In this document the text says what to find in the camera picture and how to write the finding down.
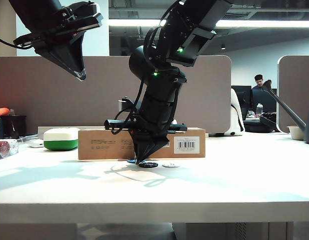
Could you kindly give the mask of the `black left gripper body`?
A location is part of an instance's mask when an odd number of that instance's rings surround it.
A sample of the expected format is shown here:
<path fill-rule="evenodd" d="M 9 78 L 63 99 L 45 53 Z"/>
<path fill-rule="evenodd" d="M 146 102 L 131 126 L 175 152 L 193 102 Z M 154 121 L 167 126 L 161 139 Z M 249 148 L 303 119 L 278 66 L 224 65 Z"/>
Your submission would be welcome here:
<path fill-rule="evenodd" d="M 102 25 L 100 6 L 94 1 L 62 5 L 60 1 L 14 1 L 13 9 L 28 34 L 13 43 L 21 49 L 49 49 L 61 45 L 77 33 Z"/>

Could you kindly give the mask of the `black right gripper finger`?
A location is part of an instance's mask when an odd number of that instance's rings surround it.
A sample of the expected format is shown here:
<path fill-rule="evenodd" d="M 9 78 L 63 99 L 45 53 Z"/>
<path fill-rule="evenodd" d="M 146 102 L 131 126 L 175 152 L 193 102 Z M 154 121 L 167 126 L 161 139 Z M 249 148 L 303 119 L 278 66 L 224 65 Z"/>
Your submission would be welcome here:
<path fill-rule="evenodd" d="M 131 131 L 130 136 L 134 145 L 135 163 L 138 165 L 146 159 L 148 134 L 146 132 Z"/>
<path fill-rule="evenodd" d="M 152 137 L 149 144 L 147 145 L 143 159 L 147 159 L 151 154 L 161 149 L 167 143 L 169 143 L 169 139 L 167 138 L 167 136 Z"/>

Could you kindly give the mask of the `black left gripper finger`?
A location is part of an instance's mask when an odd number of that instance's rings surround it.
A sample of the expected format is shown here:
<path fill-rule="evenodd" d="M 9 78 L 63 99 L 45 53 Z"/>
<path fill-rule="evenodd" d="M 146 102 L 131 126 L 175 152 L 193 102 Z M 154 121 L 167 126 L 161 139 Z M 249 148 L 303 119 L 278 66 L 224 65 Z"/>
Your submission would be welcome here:
<path fill-rule="evenodd" d="M 66 70 L 77 79 L 80 78 L 80 59 L 72 53 L 63 50 L 61 53 L 58 53 L 53 49 L 51 50 L 47 48 L 36 48 L 35 52 L 50 62 L 58 65 L 62 69 Z"/>
<path fill-rule="evenodd" d="M 79 59 L 79 81 L 84 81 L 87 77 L 82 51 L 84 34 L 85 32 L 80 32 L 72 35 L 72 38 L 67 40 L 65 43 L 56 45 L 52 48 L 58 53 L 61 53 L 61 51 L 67 51 L 68 53 L 72 53 Z"/>

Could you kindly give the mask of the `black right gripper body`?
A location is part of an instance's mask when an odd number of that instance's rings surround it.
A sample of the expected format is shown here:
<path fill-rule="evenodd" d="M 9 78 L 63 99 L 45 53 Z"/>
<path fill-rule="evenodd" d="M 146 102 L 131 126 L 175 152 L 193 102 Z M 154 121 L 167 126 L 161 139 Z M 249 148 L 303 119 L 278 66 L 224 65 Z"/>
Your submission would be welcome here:
<path fill-rule="evenodd" d="M 139 86 L 135 100 L 123 99 L 123 107 L 113 119 L 107 119 L 104 126 L 112 134 L 121 131 L 147 133 L 147 140 L 167 136 L 170 132 L 186 131 L 184 124 L 173 124 L 181 84 L 165 86 L 163 90 L 147 87 L 140 100 L 144 85 Z"/>

